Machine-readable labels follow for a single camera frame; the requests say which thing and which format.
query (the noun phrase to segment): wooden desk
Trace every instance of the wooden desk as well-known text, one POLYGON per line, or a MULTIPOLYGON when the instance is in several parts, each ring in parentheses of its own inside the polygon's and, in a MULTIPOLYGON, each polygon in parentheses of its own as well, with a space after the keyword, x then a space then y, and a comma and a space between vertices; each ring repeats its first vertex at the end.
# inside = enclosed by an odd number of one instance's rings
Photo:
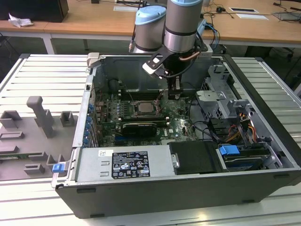
MULTIPOLYGON (((215 0, 216 4, 222 4, 229 13, 233 13, 229 7, 236 8, 253 8, 258 14, 272 14, 275 12, 284 12, 278 6, 274 6, 276 0, 215 0)), ((301 8, 301 4, 297 2, 282 1, 282 6, 292 11, 290 7, 301 8)), ((204 11, 215 11, 216 5, 204 7, 204 11)), ((221 34, 221 43, 233 44, 233 42, 254 42, 257 46, 281 46, 285 44, 301 45, 301 24, 294 22, 280 22, 273 15, 266 16, 269 20, 241 19, 236 14, 216 14, 213 18, 215 28, 221 34)), ((205 16, 207 21, 211 23, 211 18, 205 16)), ((203 37, 211 38, 211 31, 205 31, 203 37)))
POLYGON ((48 23, 47 33, 132 35, 136 12, 114 11, 114 3, 68 0, 69 12, 62 23, 48 23))
MULTIPOLYGON (((229 7, 254 8, 259 14, 283 12, 274 6, 277 0, 214 0, 222 4, 227 12, 229 7)), ((135 12, 113 11, 114 3, 100 2, 91 4, 87 1, 68 0, 69 13, 62 23, 34 22, 34 26, 17 28, 7 21, 0 21, 0 32, 6 36, 40 37, 44 40, 47 52, 54 54, 52 38, 66 39, 97 39, 97 40, 130 40, 135 12)), ((282 1, 282 5, 301 8, 297 2, 282 1)), ((215 11, 216 6, 204 7, 205 11, 215 11)), ((221 34, 220 44, 270 46, 301 48, 301 24, 279 22, 273 15, 266 16, 269 20, 241 19, 232 14, 217 14, 213 18, 216 29, 221 34)), ((211 31, 203 33, 205 43, 210 43, 211 31)))

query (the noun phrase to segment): slotted metal surface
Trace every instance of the slotted metal surface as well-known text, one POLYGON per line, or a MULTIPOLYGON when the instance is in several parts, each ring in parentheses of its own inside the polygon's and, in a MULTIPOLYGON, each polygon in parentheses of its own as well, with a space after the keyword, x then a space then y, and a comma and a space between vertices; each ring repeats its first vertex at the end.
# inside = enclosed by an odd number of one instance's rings
MULTIPOLYGON (((249 58, 234 57, 233 60, 301 147, 301 100, 265 63, 249 58)), ((234 87, 246 98, 238 84, 234 87)))
MULTIPOLYGON (((84 61, 85 56, 65 55, 31 55, 27 61, 84 61)), ((236 59, 240 64, 246 64, 245 59, 236 59)), ((41 72, 15 72, 12 78, 40 77, 41 72)), ((44 78, 73 78, 85 77, 85 72, 43 72, 44 78)), ((251 78, 270 78, 268 73, 250 73, 251 78)), ((284 89, 257 89, 266 101, 290 101, 290 96, 284 89)), ((70 105, 80 103, 83 89, 27 89, 26 91, 3 90, 0 98, 1 106, 24 105, 27 97, 42 95, 45 105, 70 105)), ((293 116, 301 115, 296 107, 273 108, 275 115, 283 123, 295 122, 293 116)), ((292 133, 293 138, 300 139, 301 132, 292 133)), ((141 205, 143 196, 139 195, 141 205)), ((117 208, 126 208, 130 203, 121 203, 117 208)), ((69 224, 75 226, 278 226, 301 225, 301 184, 279 189, 260 203, 210 207, 193 210, 179 210, 130 216, 104 217, 94 219, 78 219, 70 208, 60 199, 50 185, 50 179, 34 179, 28 181, 0 182, 0 225, 1 226, 53 226, 69 224)))
POLYGON ((34 116, 26 106, 29 96, 42 96, 44 109, 53 116, 62 111, 79 114, 87 75, 86 55, 30 55, 22 59, 0 93, 0 114, 17 110, 34 116))

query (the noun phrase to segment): small component on motherboard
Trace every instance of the small component on motherboard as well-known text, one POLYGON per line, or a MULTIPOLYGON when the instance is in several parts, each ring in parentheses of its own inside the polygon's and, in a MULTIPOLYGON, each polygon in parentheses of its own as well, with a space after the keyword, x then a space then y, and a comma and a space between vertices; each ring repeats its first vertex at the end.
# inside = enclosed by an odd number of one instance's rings
POLYGON ((155 123, 127 123, 122 125, 121 133, 125 137, 154 137, 157 134, 155 123))

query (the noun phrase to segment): floor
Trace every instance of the floor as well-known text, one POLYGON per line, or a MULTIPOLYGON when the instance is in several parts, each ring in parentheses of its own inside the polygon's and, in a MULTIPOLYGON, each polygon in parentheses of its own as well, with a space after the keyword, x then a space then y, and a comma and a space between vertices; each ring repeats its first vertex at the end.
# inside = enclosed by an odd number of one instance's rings
MULTIPOLYGON (((40 38, 8 38, 9 43, 16 49, 18 53, 32 53, 32 54, 46 54, 46 49, 42 39, 40 38)), ((84 50, 82 40, 76 39, 53 39, 53 44, 58 54, 88 54, 89 52, 103 52, 103 53, 127 53, 128 41, 115 40, 88 40, 89 50, 84 50)), ((247 46, 226 46, 227 54, 233 57, 243 57, 245 55, 247 46)), ((263 50, 256 49, 252 56, 261 57, 263 50)), ((301 57, 301 49, 294 49, 294 54, 289 62, 287 59, 287 50, 283 48, 272 48, 269 56, 264 58, 265 62, 278 74, 282 79, 286 77, 292 66, 301 57)), ((3 40, 0 46, 0 80, 10 70, 11 66, 18 59, 18 55, 14 52, 11 46, 3 40)), ((290 84, 293 77, 297 76, 301 71, 301 60, 294 66, 293 70, 285 80, 290 84)))

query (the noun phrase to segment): black plastic cover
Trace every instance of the black plastic cover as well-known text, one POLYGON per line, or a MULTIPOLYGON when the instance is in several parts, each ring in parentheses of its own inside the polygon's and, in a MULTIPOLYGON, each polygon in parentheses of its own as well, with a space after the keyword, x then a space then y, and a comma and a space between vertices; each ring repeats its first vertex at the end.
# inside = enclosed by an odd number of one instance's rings
POLYGON ((222 172, 216 144, 212 141, 172 142, 169 149, 178 156, 180 167, 174 170, 176 175, 222 172))

